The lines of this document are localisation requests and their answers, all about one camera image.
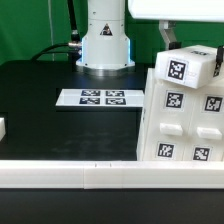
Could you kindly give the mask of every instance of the black tabletop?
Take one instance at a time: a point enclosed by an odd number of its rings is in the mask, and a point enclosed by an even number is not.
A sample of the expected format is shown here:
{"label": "black tabletop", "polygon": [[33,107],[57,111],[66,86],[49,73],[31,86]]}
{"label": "black tabletop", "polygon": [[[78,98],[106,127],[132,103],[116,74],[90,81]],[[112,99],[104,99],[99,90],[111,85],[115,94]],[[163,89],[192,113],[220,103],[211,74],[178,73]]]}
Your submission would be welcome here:
{"label": "black tabletop", "polygon": [[[0,67],[1,159],[136,160],[139,111],[57,111],[62,88],[143,89],[145,70],[117,78],[72,72],[66,62]],[[0,223],[223,224],[224,191],[1,189]]]}
{"label": "black tabletop", "polygon": [[61,89],[144,89],[144,68],[118,77],[72,71],[67,62],[12,61],[0,67],[1,159],[136,160],[141,110],[64,110]]}

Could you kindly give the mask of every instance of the white foam block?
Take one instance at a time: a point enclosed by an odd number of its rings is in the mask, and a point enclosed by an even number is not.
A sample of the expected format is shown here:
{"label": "white foam block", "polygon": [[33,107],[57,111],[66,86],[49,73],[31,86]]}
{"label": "white foam block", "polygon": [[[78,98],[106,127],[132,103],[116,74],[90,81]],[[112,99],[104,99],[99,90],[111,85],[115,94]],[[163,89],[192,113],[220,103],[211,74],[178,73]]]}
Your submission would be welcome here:
{"label": "white foam block", "polygon": [[199,88],[224,77],[216,68],[217,49],[192,46],[157,54],[155,76],[191,88]]}
{"label": "white foam block", "polygon": [[200,138],[207,138],[207,139],[222,139],[222,133],[217,128],[197,128],[197,133]]}
{"label": "white foam block", "polygon": [[181,125],[178,124],[165,124],[160,123],[160,132],[164,135],[183,135],[183,129]]}
{"label": "white foam block", "polygon": [[5,135],[5,120],[4,118],[0,118],[0,141]]}

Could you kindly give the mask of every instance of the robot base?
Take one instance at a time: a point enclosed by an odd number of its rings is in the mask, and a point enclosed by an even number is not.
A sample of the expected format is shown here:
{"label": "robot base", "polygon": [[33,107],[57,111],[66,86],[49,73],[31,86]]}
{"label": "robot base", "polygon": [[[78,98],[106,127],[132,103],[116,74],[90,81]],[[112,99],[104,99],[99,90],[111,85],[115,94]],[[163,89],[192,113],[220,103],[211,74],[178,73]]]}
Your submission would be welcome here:
{"label": "robot base", "polygon": [[95,76],[119,76],[127,72],[135,71],[135,63],[131,61],[129,64],[124,65],[123,67],[108,69],[108,68],[94,68],[88,67],[81,62],[81,59],[76,62],[76,71],[83,72],[88,75]]}

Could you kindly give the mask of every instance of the green background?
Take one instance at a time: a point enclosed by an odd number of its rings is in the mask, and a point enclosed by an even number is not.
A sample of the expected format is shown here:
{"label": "green background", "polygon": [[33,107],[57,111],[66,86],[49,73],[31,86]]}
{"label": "green background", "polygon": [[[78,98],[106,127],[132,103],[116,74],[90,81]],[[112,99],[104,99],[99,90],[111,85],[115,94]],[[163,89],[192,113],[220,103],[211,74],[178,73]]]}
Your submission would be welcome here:
{"label": "green background", "polygon": [[[53,33],[49,22],[49,3]],[[87,32],[87,0],[74,0],[81,36]],[[134,20],[126,10],[126,34],[131,39],[131,57],[137,63],[155,62],[164,49],[158,21]],[[175,29],[183,46],[224,44],[224,24],[178,22]],[[70,40],[66,0],[0,0],[0,64],[9,60],[29,60],[52,43]],[[42,59],[52,60],[45,56]],[[55,60],[66,60],[56,56]]]}

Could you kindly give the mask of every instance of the white box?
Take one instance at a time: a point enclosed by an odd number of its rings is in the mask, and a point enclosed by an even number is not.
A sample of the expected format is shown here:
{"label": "white box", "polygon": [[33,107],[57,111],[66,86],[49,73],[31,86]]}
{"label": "white box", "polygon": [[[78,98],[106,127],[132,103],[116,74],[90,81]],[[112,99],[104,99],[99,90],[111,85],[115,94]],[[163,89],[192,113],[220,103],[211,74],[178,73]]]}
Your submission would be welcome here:
{"label": "white box", "polygon": [[199,88],[224,77],[224,70],[216,69],[217,49],[192,46],[159,52],[155,76],[180,85]]}

